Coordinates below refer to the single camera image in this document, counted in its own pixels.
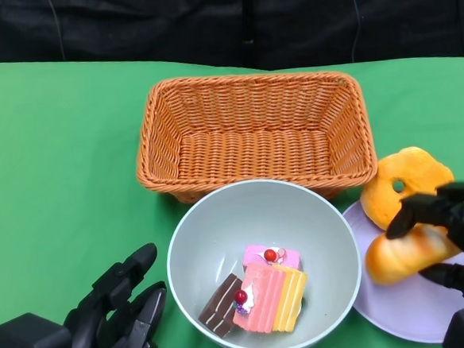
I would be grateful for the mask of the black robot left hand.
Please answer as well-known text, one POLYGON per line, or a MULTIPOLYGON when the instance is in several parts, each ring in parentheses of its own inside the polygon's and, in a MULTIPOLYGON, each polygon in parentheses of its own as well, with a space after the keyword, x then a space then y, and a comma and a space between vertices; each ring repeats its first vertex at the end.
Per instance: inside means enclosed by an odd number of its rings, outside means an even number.
POLYGON ((165 282, 130 299, 156 258, 156 246, 146 244, 93 283, 92 291, 64 320, 72 348, 157 348, 153 336, 164 311, 165 282))

